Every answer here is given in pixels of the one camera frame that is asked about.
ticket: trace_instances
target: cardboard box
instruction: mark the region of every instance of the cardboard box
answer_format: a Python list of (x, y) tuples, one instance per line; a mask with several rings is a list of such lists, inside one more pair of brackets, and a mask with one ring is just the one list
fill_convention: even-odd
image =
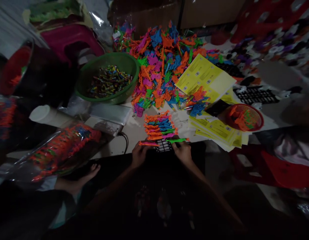
[(149, 27), (168, 27), (170, 20), (177, 25), (180, 13), (179, 0), (114, 0), (108, 12), (112, 26), (128, 21), (135, 26), (134, 39), (143, 36)]
[(236, 20), (246, 0), (185, 0), (181, 29), (212, 26)]

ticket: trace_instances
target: foot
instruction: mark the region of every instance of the foot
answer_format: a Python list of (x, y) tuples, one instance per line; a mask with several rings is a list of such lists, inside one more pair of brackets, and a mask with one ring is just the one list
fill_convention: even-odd
[(85, 175), (84, 177), (80, 178), (78, 181), (73, 181), (72, 188), (68, 192), (71, 193), (72, 195), (77, 195), (80, 192), (80, 190), (82, 189), (82, 187), (88, 181), (90, 181), (92, 178), (94, 178), (95, 175), (97, 175), (100, 168), (101, 168), (101, 166), (99, 164), (92, 164), (89, 173), (87, 175)]
[(101, 168), (101, 166), (99, 164), (92, 164), (92, 166), (90, 168), (90, 172), (85, 176), (85, 178), (91, 180), (92, 178), (95, 177), (95, 175), (97, 175), (100, 168)]

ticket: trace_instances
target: stack of papers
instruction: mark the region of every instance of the stack of papers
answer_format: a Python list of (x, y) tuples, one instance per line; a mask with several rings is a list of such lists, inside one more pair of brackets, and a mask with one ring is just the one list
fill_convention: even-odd
[(193, 95), (201, 86), (210, 97), (210, 102), (218, 101), (236, 80), (208, 59), (198, 54), (175, 84), (182, 92)]
[[(233, 105), (241, 103), (234, 98), (232, 86), (235, 82), (236, 80), (229, 74), (198, 54), (175, 85), (189, 95), (203, 86), (204, 91), (207, 91), (206, 96), (211, 98), (210, 103), (222, 99)], [(235, 147), (241, 148), (242, 145), (247, 145), (249, 135), (252, 134), (231, 128), (204, 111), (200, 116), (190, 116), (188, 124), (189, 128), (195, 129), (196, 135), (214, 141), (227, 152)]]
[[(229, 89), (222, 97), (221, 100), (233, 105), (241, 103), (239, 100), (234, 99), (232, 89)], [(195, 129), (195, 134), (205, 137), (214, 141), (223, 150), (230, 152), (235, 147), (241, 148), (242, 145), (247, 145), (249, 135), (252, 132), (242, 132), (225, 125), (217, 117), (213, 117), (206, 112), (202, 112), (201, 116), (190, 117), (189, 128)]]

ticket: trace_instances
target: red plastic stool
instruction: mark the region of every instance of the red plastic stool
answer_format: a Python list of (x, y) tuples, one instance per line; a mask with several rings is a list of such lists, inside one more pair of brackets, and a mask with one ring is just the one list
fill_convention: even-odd
[(69, 67), (71, 67), (71, 61), (65, 54), (65, 47), (72, 43), (79, 41), (87, 43), (96, 56), (101, 56), (105, 53), (94, 38), (92, 31), (84, 25), (66, 25), (51, 31), (42, 32), (41, 36), (62, 62), (69, 63)]
[[(283, 30), (289, 29), (309, 8), (309, 0), (306, 0), (298, 10), (293, 12), (291, 4), (295, 0), (259, 0), (251, 3), (238, 18), (238, 28), (230, 41), (232, 43), (241, 42), (247, 35), (264, 37), (270, 31), (280, 27)], [(258, 23), (261, 15), (268, 13), (264, 22)]]
[[(309, 167), (276, 158), (267, 153), (262, 145), (235, 148), (229, 155), (237, 179), (284, 188), (309, 187)], [(242, 159), (240, 155), (244, 155), (250, 164), (245, 162), (244, 166), (239, 160)]]

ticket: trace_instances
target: orange plastic basket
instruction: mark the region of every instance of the orange plastic basket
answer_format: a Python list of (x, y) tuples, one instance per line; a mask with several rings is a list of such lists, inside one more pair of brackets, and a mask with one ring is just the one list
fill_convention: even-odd
[[(246, 113), (249, 112), (249, 118), (253, 121), (253, 128), (250, 128), (248, 130), (243, 130), (237, 123), (235, 123), (235, 120), (233, 116), (231, 116), (231, 113), (235, 111), (236, 113)], [(246, 104), (235, 104), (231, 106), (226, 114), (226, 123), (235, 129), (241, 130), (241, 131), (248, 131), (248, 132), (254, 132), (258, 131), (263, 127), (264, 120), (262, 114), (256, 110), (254, 107), (251, 107)]]

